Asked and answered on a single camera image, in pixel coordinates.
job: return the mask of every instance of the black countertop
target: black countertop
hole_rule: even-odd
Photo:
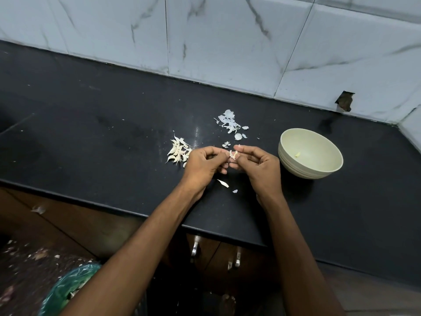
[[[234,143],[213,119],[226,109],[250,127],[241,144],[276,155],[281,133],[302,127],[341,150],[343,168],[321,180],[282,169],[292,214],[319,261],[421,286],[421,155],[381,123],[0,42],[0,182],[147,217],[183,173],[165,164],[170,139]],[[270,247],[246,175],[223,179],[230,188],[213,180],[183,227]]]

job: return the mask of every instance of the hand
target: hand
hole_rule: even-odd
[[[214,146],[190,152],[180,184],[193,190],[194,202],[198,201],[216,171],[227,174],[229,152]]]
[[[265,199],[282,197],[279,159],[258,147],[234,145],[234,149],[239,156],[229,166],[247,173],[260,205]]]

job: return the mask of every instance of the person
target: person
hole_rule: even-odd
[[[258,147],[195,149],[180,183],[134,235],[82,287],[60,316],[129,316],[148,287],[177,227],[219,171],[244,170],[264,209],[288,316],[345,315],[320,272],[282,194],[279,159]]]

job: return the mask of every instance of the bare foot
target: bare foot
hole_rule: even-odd
[[[219,316],[233,316],[235,314],[235,304],[234,296],[223,295],[219,303]]]

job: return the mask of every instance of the person's right arm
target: person's right arm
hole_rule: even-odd
[[[247,173],[266,212],[287,315],[345,315],[282,194],[279,159],[258,147],[235,145],[234,149],[239,152],[239,157],[229,166]]]

